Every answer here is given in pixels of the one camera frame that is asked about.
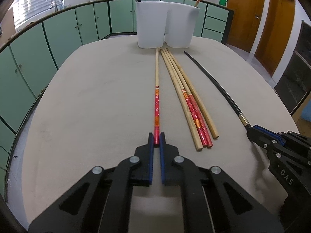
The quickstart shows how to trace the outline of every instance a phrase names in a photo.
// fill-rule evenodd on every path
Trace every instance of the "white container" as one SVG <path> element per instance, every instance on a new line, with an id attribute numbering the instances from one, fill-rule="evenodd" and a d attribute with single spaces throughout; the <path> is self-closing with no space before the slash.
<path id="1" fill-rule="evenodd" d="M 200 8 L 187 4 L 169 3 L 165 42 L 172 48 L 188 48 Z"/>
<path id="2" fill-rule="evenodd" d="M 140 48 L 163 46 L 168 2 L 136 2 L 137 38 Z"/>

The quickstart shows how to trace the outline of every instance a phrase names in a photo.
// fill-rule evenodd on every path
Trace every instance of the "tiled floor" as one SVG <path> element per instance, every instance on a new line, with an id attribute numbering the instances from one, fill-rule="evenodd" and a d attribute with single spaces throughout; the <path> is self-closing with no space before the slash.
<path id="1" fill-rule="evenodd" d="M 253 54 L 250 54 L 244 50 L 241 50 L 235 46 L 226 44 L 231 50 L 240 55 L 244 60 L 246 60 L 264 79 L 268 84 L 274 88 L 276 82 L 271 78 L 267 70 L 262 66 L 262 64 L 254 57 Z"/>

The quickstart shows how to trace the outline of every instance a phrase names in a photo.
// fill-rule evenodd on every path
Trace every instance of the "faucet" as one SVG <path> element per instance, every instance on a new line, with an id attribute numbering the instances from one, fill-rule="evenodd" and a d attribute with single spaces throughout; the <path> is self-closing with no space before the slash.
<path id="1" fill-rule="evenodd" d="M 55 12 L 58 11 L 57 9 L 57 4 L 56 4 L 56 0 L 54 0 L 54 3 L 55 3 Z M 53 8 L 53 0 L 51 0 L 51 5 L 50 5 L 50 9 Z"/>

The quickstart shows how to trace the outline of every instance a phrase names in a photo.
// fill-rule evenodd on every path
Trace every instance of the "beige tabletop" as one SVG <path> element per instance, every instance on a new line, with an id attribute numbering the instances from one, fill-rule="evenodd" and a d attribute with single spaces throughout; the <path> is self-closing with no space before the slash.
<path id="1" fill-rule="evenodd" d="M 254 146 L 230 105 L 183 53 L 171 49 L 205 103 L 220 137 L 196 152 L 162 57 L 160 129 L 180 155 L 197 166 L 220 166 L 272 213 L 286 192 L 269 172 L 265 150 Z M 93 166 L 117 166 L 153 132 L 155 49 L 137 37 L 100 40 L 79 47 L 60 67 L 35 111 L 22 167 L 22 193 L 31 222 Z M 227 91 L 251 125 L 298 132 L 281 100 L 239 55 L 214 40 L 193 37 L 187 52 Z M 153 185 L 133 191 L 129 232 L 183 232 L 178 187 L 161 185 L 155 149 Z"/>

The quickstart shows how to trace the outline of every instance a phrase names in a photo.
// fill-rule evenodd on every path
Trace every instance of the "countertop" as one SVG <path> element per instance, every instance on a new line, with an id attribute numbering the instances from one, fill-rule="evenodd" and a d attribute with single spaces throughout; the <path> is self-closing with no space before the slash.
<path id="1" fill-rule="evenodd" d="M 287 193 L 269 172 L 265 150 L 248 140 L 230 105 L 184 49 L 171 51 L 202 98 L 220 137 L 213 140 L 212 149 L 195 150 L 160 56 L 160 130 L 167 143 L 177 146 L 180 155 L 197 166 L 220 166 L 277 214 Z M 105 39 L 79 47 L 60 67 L 38 104 L 24 151 L 22 193 L 29 222 L 94 166 L 117 166 L 147 143 L 154 129 L 155 52 L 140 49 L 136 36 Z M 187 52 L 223 86 L 251 125 L 273 132 L 298 132 L 273 89 L 231 49 L 193 37 Z M 134 188 L 129 232 L 183 232 L 180 190 L 162 186 L 157 149 L 153 185 Z"/>

